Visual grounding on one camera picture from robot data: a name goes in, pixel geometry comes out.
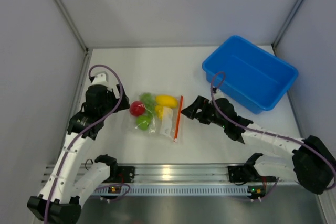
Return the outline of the clear zip top bag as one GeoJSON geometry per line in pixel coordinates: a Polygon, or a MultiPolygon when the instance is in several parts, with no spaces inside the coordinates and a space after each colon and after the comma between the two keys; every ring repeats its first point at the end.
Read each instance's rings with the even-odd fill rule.
{"type": "Polygon", "coordinates": [[[178,141],[184,97],[139,92],[124,117],[126,130],[146,137],[178,141]]]}

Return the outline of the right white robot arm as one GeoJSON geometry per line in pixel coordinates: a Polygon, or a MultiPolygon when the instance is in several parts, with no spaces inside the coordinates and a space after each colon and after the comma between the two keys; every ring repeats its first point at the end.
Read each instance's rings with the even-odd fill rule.
{"type": "Polygon", "coordinates": [[[298,182],[317,195],[335,187],[335,158],[316,136],[292,138],[267,131],[237,115],[225,98],[199,96],[181,113],[202,124],[216,124],[229,139],[257,149],[244,165],[248,182],[272,176],[298,182]]]}

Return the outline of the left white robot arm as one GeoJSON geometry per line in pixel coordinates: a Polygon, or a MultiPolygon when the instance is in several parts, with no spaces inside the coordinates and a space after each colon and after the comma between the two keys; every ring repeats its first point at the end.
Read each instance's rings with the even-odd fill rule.
{"type": "Polygon", "coordinates": [[[27,207],[43,223],[76,223],[87,199],[103,182],[112,182],[120,172],[117,160],[99,155],[89,170],[77,179],[87,152],[96,141],[108,114],[130,107],[120,85],[116,98],[104,72],[90,78],[81,110],[69,121],[64,146],[56,165],[38,196],[31,196],[27,207]]]}

